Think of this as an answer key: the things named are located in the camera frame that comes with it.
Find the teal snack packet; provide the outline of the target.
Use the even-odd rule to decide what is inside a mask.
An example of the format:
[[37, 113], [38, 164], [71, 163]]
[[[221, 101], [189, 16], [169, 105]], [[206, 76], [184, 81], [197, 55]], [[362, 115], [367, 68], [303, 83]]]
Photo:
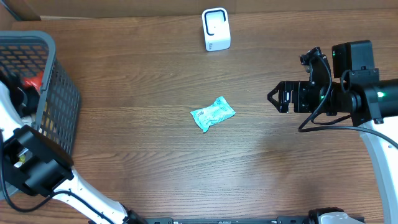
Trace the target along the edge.
[[206, 108], [191, 111], [197, 126], [206, 133], [210, 126], [218, 124], [226, 119], [233, 117], [236, 112], [223, 96], [218, 97], [214, 103]]

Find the orange spaghetti packet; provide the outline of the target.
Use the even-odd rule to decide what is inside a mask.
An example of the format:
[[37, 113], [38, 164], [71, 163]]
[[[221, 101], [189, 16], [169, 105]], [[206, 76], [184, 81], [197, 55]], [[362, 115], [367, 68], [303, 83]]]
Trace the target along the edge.
[[34, 87], [35, 90], [39, 93], [40, 92], [40, 87], [42, 86], [43, 76], [44, 76], [44, 72], [40, 71], [34, 77], [30, 77], [30, 78], [24, 77], [22, 79], [22, 86], [24, 88]]

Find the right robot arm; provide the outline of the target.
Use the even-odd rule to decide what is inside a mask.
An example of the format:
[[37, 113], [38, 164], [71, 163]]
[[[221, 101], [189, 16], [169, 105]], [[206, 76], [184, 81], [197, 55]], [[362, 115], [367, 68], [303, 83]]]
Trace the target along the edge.
[[319, 47], [300, 56], [307, 81], [281, 81], [267, 99], [280, 113], [293, 104], [308, 118], [300, 133], [357, 131], [371, 158], [385, 223], [397, 223], [397, 80], [381, 80], [370, 40]]

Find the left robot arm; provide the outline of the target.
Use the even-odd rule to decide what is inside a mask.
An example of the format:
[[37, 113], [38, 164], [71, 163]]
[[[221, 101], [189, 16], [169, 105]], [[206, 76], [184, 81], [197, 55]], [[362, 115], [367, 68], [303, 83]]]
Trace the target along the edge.
[[[16, 105], [25, 100], [22, 85], [1, 75], [1, 187], [8, 205], [28, 213], [55, 199], [88, 217], [90, 223], [145, 223], [137, 213], [91, 186], [57, 143], [22, 121]], [[44, 200], [21, 208], [11, 200], [7, 184]]]

